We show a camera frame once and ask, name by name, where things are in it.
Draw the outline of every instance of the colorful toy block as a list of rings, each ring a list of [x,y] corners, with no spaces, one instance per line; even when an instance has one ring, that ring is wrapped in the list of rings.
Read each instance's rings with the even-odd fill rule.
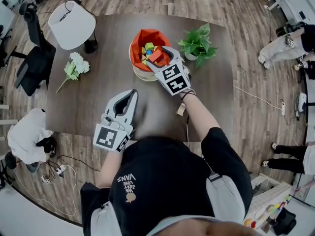
[[[150,55],[149,60],[152,61],[153,63],[155,61],[159,62],[163,57],[163,52],[160,50],[156,50],[152,55]]]
[[[154,44],[152,42],[146,43],[144,48],[146,49],[146,51],[151,51],[154,48]]]

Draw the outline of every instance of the brown table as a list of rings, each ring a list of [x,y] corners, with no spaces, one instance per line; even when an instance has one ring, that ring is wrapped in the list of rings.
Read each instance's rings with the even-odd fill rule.
[[[147,135],[163,135],[186,141],[187,115],[176,111],[181,103],[171,96],[158,81],[145,82],[133,72],[128,49],[141,29],[157,29],[180,50],[177,41],[184,38],[184,30],[200,27],[205,22],[154,14],[120,14],[99,16],[96,24],[98,49],[85,54],[83,46],[63,50],[58,46],[48,87],[46,128],[83,136],[93,136],[95,126],[109,99],[118,93],[137,89],[138,105],[134,117],[134,139]],[[211,111],[230,138],[232,130],[233,79],[230,51],[225,28],[210,24],[210,41],[218,47],[217,56],[206,61],[192,73],[192,88]],[[72,52],[78,52],[90,63],[90,72],[80,75],[78,81],[68,81],[56,94],[65,79],[64,67]],[[194,70],[195,63],[185,65]],[[189,125],[189,141],[200,141],[193,126]]]

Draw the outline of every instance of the lamp base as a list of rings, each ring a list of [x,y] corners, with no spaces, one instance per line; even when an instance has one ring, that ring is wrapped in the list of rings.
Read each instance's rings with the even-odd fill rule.
[[[96,40],[87,40],[84,42],[84,52],[87,54],[95,52],[97,49],[97,41]]]

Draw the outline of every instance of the white lampshade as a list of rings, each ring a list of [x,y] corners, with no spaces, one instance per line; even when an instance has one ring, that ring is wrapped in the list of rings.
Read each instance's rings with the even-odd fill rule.
[[[50,29],[61,48],[74,49],[82,45],[92,35],[96,21],[84,8],[74,1],[60,5],[48,20]]]

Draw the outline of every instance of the green plant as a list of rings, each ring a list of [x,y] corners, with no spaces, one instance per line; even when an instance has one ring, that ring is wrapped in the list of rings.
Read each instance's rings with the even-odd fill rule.
[[[210,25],[202,25],[199,29],[185,31],[186,39],[177,42],[182,46],[186,54],[193,54],[197,57],[196,68],[200,67],[205,59],[216,55],[217,48],[210,47],[209,41]]]

